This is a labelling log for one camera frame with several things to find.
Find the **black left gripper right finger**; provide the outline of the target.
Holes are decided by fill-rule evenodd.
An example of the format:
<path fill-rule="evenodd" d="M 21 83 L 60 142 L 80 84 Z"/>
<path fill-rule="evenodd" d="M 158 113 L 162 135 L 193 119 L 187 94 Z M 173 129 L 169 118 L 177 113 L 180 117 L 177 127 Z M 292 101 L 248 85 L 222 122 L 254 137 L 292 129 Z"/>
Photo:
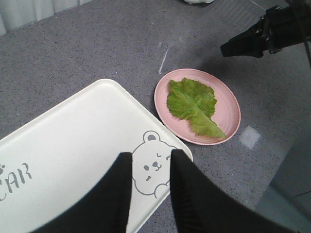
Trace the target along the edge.
<path fill-rule="evenodd" d="M 180 233 L 290 233 L 235 201 L 191 161 L 183 150 L 171 152 L 171 201 Z"/>

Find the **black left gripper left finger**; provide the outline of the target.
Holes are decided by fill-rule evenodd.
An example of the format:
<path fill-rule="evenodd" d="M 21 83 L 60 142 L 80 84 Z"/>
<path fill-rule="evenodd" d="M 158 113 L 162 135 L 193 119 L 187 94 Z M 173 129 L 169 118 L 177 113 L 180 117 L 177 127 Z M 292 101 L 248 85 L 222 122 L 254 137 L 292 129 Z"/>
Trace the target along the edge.
<path fill-rule="evenodd" d="M 132 194 L 132 154 L 122 152 L 79 202 L 37 233 L 124 233 Z"/>

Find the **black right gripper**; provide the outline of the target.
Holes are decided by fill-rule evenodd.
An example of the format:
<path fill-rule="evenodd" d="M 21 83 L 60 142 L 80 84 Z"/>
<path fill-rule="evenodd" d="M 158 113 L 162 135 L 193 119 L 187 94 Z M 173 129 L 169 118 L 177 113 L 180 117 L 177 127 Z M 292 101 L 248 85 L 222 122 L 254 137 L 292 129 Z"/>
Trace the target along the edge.
<path fill-rule="evenodd" d="M 224 57 L 262 57 L 263 52 L 277 53 L 283 48 L 311 40 L 311 6 L 274 6 L 259 22 L 221 45 Z"/>

